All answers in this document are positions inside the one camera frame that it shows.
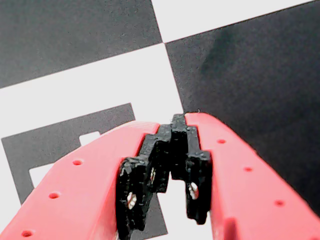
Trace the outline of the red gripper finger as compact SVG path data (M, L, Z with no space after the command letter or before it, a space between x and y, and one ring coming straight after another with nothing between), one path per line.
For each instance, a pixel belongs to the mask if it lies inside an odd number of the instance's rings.
M115 240L116 179L158 123L131 121L54 163L0 237L3 240Z
M171 122L174 180L186 184L187 216L210 218L215 240L317 240L320 219L244 140L206 113Z

